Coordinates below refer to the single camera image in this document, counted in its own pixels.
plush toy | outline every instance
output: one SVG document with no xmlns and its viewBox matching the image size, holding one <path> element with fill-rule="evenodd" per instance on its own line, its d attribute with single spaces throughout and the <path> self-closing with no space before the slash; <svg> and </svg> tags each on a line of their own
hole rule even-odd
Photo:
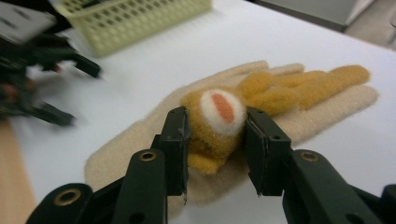
<svg viewBox="0 0 396 224">
<path fill-rule="evenodd" d="M 187 108 L 192 130 L 189 166 L 203 175 L 213 175 L 224 165 L 240 148 L 247 105 L 270 116 L 307 110 L 369 77 L 359 65 L 284 76 L 256 72 L 236 88 L 218 86 L 190 92 L 180 101 Z"/>
</svg>

white surface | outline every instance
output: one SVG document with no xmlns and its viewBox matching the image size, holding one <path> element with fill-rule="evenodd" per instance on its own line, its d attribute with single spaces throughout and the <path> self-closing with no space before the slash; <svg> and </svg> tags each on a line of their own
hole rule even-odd
<svg viewBox="0 0 396 224">
<path fill-rule="evenodd" d="M 241 0 L 213 5 L 202 16 L 95 59 L 104 70 L 101 79 L 69 66 L 60 76 L 39 76 L 37 98 L 77 120 L 68 128 L 11 120 L 38 202 L 63 184 L 83 182 L 89 156 L 174 89 L 258 60 L 272 67 L 303 63 L 308 71 L 353 63 L 368 68 L 378 101 L 299 148 L 320 152 L 348 183 L 375 195 L 396 182 L 396 53 Z M 207 207 L 187 205 L 170 223 L 286 223 L 280 200 L 257 198 L 247 182 Z"/>
</svg>

orange stripe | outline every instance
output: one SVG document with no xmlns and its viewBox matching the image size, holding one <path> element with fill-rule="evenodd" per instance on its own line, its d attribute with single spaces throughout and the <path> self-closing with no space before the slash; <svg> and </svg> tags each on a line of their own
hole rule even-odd
<svg viewBox="0 0 396 224">
<path fill-rule="evenodd" d="M 223 95 L 218 93 L 214 93 L 211 97 L 221 117 L 227 123 L 232 123 L 234 120 L 233 107 L 230 105 L 227 99 Z"/>
</svg>

green plastic basket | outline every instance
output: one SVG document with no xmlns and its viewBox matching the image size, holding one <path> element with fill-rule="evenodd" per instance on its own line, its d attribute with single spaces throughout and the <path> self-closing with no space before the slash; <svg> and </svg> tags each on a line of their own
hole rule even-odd
<svg viewBox="0 0 396 224">
<path fill-rule="evenodd" d="M 211 8 L 211 0 L 61 0 L 56 9 L 83 35 L 96 56 L 107 55 Z"/>
</svg>

hand-shaped mat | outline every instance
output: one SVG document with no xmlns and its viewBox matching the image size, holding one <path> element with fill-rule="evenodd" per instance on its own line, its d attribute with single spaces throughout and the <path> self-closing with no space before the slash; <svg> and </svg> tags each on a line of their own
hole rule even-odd
<svg viewBox="0 0 396 224">
<path fill-rule="evenodd" d="M 266 62 L 260 61 L 198 80 L 169 94 L 145 119 L 132 124 L 94 152 L 85 167 L 86 183 L 98 190 L 124 176 L 131 156 L 136 151 L 149 148 L 154 135 L 161 132 L 169 110 L 185 105 L 189 114 L 199 111 L 199 106 L 195 107 L 199 104 L 193 102 L 197 99 L 204 101 L 201 99 L 206 99 L 209 93 L 208 99 L 216 102 L 236 96 L 241 105 L 252 105 L 273 115 L 295 147 L 335 122 L 373 104 L 377 97 L 375 90 L 361 85 L 368 78 L 368 71 L 357 65 L 330 72 L 304 72 L 301 64 L 268 68 Z M 203 117 L 202 113 L 198 113 L 198 120 L 200 117 Z M 225 132 L 230 133 L 230 129 L 225 127 Z M 223 142 L 216 143 L 220 151 Z M 188 203 L 213 202 L 247 179 L 248 168 L 238 150 L 238 141 L 234 142 L 234 146 L 215 157 L 205 155 L 209 159 L 215 158 L 216 162 L 210 162 L 209 166 L 201 162 L 200 150 L 189 147 L 191 158 L 195 154 L 198 160 L 189 158 L 189 164 L 192 164 L 189 168 Z M 180 212 L 183 204 L 182 197 L 169 197 L 170 216 Z"/>
</svg>

